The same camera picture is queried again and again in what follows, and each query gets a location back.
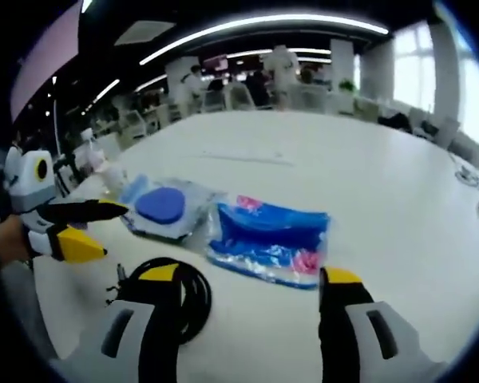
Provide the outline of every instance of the plastic bag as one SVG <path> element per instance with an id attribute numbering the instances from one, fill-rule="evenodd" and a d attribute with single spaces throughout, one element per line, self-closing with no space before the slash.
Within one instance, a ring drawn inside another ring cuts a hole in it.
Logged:
<path id="1" fill-rule="evenodd" d="M 299 289 L 319 284 L 331 218 L 243 195 L 208 213 L 208 260 L 217 266 Z"/>
<path id="2" fill-rule="evenodd" d="M 183 193 L 184 211 L 176 222 L 159 224 L 136 212 L 135 202 L 145 193 L 156 188 L 176 188 Z M 192 233 L 205 217 L 211 202 L 222 194 L 192 181 L 177 178 L 151 181 L 146 175 L 139 175 L 123 189 L 118 202 L 127 205 L 130 209 L 121 217 L 121 220 L 131 232 L 139 235 L 153 235 L 158 239 L 180 240 Z"/>

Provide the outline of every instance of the black cable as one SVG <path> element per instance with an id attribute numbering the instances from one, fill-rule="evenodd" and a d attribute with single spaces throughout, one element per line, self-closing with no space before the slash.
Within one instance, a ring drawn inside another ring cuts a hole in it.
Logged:
<path id="1" fill-rule="evenodd" d="M 212 292 L 208 280 L 192 265 L 171 259 L 155 258 L 142 263 L 123 283 L 117 298 L 121 298 L 121 285 L 140 279 L 143 273 L 155 267 L 177 263 L 174 271 L 174 282 L 180 282 L 184 287 L 184 301 L 179 316 L 181 338 L 180 344 L 190 342 L 204 327 L 208 320 L 212 304 Z"/>

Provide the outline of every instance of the white table surface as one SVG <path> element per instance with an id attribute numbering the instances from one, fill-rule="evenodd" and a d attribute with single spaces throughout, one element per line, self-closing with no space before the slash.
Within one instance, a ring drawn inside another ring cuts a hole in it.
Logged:
<path id="1" fill-rule="evenodd" d="M 236 159 L 217 158 L 225 156 Z M 479 191 L 460 184 L 449 155 L 425 140 L 345 117 L 226 112 L 179 121 L 119 161 L 131 179 L 139 172 L 177 176 L 329 212 L 335 224 L 327 264 L 360 275 L 375 300 L 418 330 L 435 361 L 452 361 L 478 330 Z M 94 197 L 96 185 L 86 180 L 74 194 Z M 204 331 L 180 348 L 180 382 L 321 380 L 317 291 L 215 267 L 200 255 L 137 238 L 119 219 L 93 223 L 89 233 L 109 249 L 107 259 L 34 262 L 42 313 L 61 357 L 102 310 L 117 263 L 129 273 L 169 256 L 196 266 L 213 291 Z"/>

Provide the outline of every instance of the blue sponge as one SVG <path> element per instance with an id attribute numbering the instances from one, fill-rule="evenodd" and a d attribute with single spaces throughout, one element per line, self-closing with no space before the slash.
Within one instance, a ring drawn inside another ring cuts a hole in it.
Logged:
<path id="1" fill-rule="evenodd" d="M 157 188 L 135 202 L 137 213 L 160 225 L 169 225 L 184 214 L 184 194 L 176 188 Z"/>

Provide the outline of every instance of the fluorescent light strip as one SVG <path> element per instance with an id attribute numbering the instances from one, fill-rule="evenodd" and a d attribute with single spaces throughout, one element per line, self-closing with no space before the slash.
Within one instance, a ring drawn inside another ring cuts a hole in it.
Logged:
<path id="1" fill-rule="evenodd" d="M 227 55 L 227 58 L 237 58 L 243 56 L 255 56 L 256 54 L 268 54 L 271 53 L 271 49 L 259 49 L 259 50 L 247 50 L 246 52 L 231 53 Z"/>
<path id="2" fill-rule="evenodd" d="M 81 6 L 81 12 L 84 14 L 85 11 L 87 10 L 87 8 L 89 8 L 91 2 L 93 2 L 93 0 L 83 0 L 83 5 Z"/>
<path id="3" fill-rule="evenodd" d="M 298 61 L 321 62 L 322 64 L 330 64 L 332 62 L 330 58 L 316 58 L 316 57 L 298 57 Z"/>
<path id="4" fill-rule="evenodd" d="M 115 85 L 119 84 L 119 79 L 117 78 L 116 80 L 112 81 L 109 86 L 101 90 L 101 93 L 99 93 L 96 98 L 93 101 L 93 104 L 95 104 L 100 98 L 102 98 L 111 88 L 113 88 Z"/>
<path id="5" fill-rule="evenodd" d="M 331 24 L 340 24 L 345 26 L 355 26 L 364 30 L 371 30 L 378 34 L 388 34 L 389 31 L 386 28 L 381 26 L 375 26 L 367 22 L 360 22 L 358 20 L 353 20 L 350 18 L 340 18 L 337 16 L 330 16 L 324 14 L 273 14 L 271 16 L 260 16 L 257 18 L 245 18 L 243 20 L 236 20 L 235 22 L 226 22 L 225 24 L 220 24 L 218 26 L 213 26 L 207 28 L 206 30 L 201 30 L 194 34 L 190 34 L 185 38 L 176 40 L 175 42 L 168 44 L 162 49 L 157 50 L 156 52 L 147 56 L 144 60 L 140 61 L 140 65 L 145 65 L 151 60 L 161 56 L 164 53 L 167 53 L 169 50 L 177 48 L 180 45 L 183 45 L 187 42 L 193 41 L 197 38 L 207 36 L 209 34 L 214 34 L 222 30 L 230 30 L 233 28 L 238 28 L 241 26 L 251 26 L 254 24 L 260 24 L 262 22 L 295 22 L 295 21 L 305 21 L 305 22 L 328 22 Z"/>
<path id="6" fill-rule="evenodd" d="M 288 50 L 293 53 L 314 53 L 314 54 L 330 54 L 331 53 L 331 51 L 328 49 L 289 48 Z"/>
<path id="7" fill-rule="evenodd" d="M 161 76 L 158 76 L 156 78 L 153 78 L 151 81 L 147 81 L 146 83 L 139 85 L 136 89 L 135 92 L 140 92 L 143 88 L 148 87 L 158 81 L 163 80 L 164 78 L 167 78 L 166 74 L 162 74 Z"/>

